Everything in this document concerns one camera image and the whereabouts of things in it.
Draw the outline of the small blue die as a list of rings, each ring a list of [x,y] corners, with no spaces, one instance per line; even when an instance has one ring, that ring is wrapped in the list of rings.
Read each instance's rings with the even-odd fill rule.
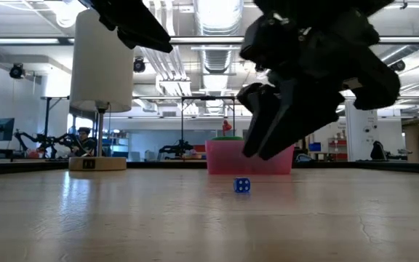
[[[234,191],[236,193],[249,193],[251,182],[249,178],[234,178]]]

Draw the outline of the blue screen monitor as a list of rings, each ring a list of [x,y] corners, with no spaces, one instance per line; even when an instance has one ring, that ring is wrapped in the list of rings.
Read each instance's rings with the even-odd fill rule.
[[[0,118],[0,141],[12,140],[14,124],[14,118]]]

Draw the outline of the pink plastic bin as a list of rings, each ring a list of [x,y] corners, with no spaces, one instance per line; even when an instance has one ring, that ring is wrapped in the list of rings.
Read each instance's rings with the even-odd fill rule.
[[[292,169],[294,146],[269,160],[243,155],[243,140],[207,140],[205,148],[210,175],[289,175]]]

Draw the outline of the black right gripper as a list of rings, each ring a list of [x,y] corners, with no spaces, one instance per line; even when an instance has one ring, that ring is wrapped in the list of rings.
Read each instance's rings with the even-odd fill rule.
[[[237,100],[252,114],[243,155],[268,160],[338,120],[343,90],[361,110],[393,105],[401,83],[370,49],[378,32],[359,10],[302,25],[270,12],[247,30],[240,55],[270,71],[271,83],[242,87]]]

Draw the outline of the black bag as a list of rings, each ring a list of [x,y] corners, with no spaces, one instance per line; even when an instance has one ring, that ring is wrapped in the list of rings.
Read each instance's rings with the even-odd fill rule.
[[[370,157],[373,161],[387,160],[386,152],[383,148],[383,144],[380,141],[376,140],[373,142]]]

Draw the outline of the white shade table lamp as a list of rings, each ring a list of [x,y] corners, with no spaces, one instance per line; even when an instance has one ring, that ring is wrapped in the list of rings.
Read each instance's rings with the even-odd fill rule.
[[[103,156],[103,121],[106,113],[122,113],[131,109],[133,62],[134,52],[101,24],[96,11],[87,9],[77,15],[70,106],[98,114],[97,148],[95,156],[70,158],[70,171],[118,171],[127,168],[125,157]]]

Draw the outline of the person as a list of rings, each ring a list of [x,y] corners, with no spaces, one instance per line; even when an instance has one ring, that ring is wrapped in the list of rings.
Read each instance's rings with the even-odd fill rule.
[[[73,147],[74,156],[97,156],[97,141],[89,136],[90,131],[88,127],[78,129],[79,146]]]

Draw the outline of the silver ceiling duct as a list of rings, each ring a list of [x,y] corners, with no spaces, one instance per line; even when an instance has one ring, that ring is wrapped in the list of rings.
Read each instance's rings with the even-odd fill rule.
[[[193,0],[199,36],[236,36],[242,24],[244,0]],[[205,49],[201,52],[204,70],[209,74],[225,73],[232,62],[228,49]]]

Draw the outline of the storage shelf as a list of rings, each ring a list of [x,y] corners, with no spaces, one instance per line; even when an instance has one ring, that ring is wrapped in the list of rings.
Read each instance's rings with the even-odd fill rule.
[[[328,139],[328,159],[332,162],[347,162],[348,150],[345,138]]]

